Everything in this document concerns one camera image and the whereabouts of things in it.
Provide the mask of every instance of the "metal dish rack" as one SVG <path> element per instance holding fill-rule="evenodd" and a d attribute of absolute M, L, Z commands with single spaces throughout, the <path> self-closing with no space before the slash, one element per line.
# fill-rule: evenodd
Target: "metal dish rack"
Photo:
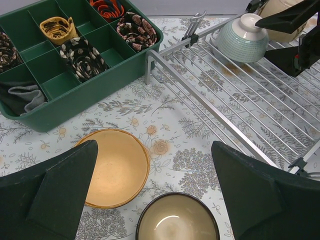
<path fill-rule="evenodd" d="M 239 64 L 224 56 L 215 45 L 218 31 L 244 13 L 198 33 L 192 46 L 187 38 L 159 53 L 150 50 L 145 83 L 153 77 L 164 84 L 201 122 L 202 137 L 214 134 L 244 154 L 296 174 L 300 168 L 288 166 L 298 158 L 308 161 L 320 147 L 320 65 L 291 77 L 265 58 Z M 272 42 L 268 48 L 295 44 Z M 183 126 L 187 134 L 189 127 Z"/>

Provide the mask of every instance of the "yellow strap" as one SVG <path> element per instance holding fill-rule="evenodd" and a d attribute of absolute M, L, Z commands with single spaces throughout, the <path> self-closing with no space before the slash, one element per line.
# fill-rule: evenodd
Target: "yellow strap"
<path fill-rule="evenodd" d="M 72 17 L 68 21 L 59 16 L 51 17 L 40 23 L 40 29 L 53 44 L 59 46 L 78 37 Z"/>

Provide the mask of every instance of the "yellow bowl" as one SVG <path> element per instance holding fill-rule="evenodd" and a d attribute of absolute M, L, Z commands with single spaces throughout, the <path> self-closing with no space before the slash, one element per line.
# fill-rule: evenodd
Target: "yellow bowl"
<path fill-rule="evenodd" d="M 153 200 L 142 212 L 136 240 L 219 240 L 217 222 L 197 198 L 171 192 Z"/>
<path fill-rule="evenodd" d="M 133 200 L 149 175 L 150 160 L 144 145 L 132 134 L 119 129 L 95 131 L 76 146 L 87 140 L 97 141 L 98 156 L 85 204 L 112 209 Z"/>

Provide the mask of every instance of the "green plastic organizer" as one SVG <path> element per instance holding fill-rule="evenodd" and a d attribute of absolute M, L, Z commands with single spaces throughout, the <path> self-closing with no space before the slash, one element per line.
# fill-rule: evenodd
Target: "green plastic organizer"
<path fill-rule="evenodd" d="M 145 73 L 148 50 L 159 51 L 162 32 L 130 1 L 119 0 L 125 11 L 137 13 L 155 29 L 157 43 L 136 53 L 117 34 L 119 20 L 108 23 L 88 0 L 42 0 L 0 16 L 0 27 L 19 51 L 24 63 L 0 74 L 0 81 L 35 80 L 48 103 L 16 116 L 0 101 L 0 111 L 37 132 L 47 132 L 111 95 Z M 77 32 L 86 38 L 111 67 L 81 83 L 62 61 L 59 46 L 39 29 L 51 17 L 73 18 Z"/>

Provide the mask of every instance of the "table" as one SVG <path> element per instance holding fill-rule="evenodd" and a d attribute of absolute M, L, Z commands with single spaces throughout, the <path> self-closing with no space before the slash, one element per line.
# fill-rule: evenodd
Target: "table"
<path fill-rule="evenodd" d="M 224 19 L 205 18 L 198 31 Z M 153 18 L 152 21 L 164 34 L 161 49 L 178 42 L 189 25 L 187 18 Z M 57 156 L 90 132 L 119 128 L 138 137 L 149 150 L 149 178 L 139 196 L 122 207 L 104 210 L 85 206 L 76 240 L 134 240 L 143 209 L 154 198 L 169 192 L 185 192 L 203 201 L 217 221 L 221 240 L 232 240 L 234 236 L 211 156 L 212 142 L 218 139 L 214 135 L 203 137 L 196 131 L 187 135 L 182 123 L 189 120 L 197 119 L 164 85 L 153 80 L 147 86 L 143 78 L 50 132 L 34 132 L 0 115 L 0 176 Z M 314 172 L 318 167 L 316 162 L 310 166 Z"/>

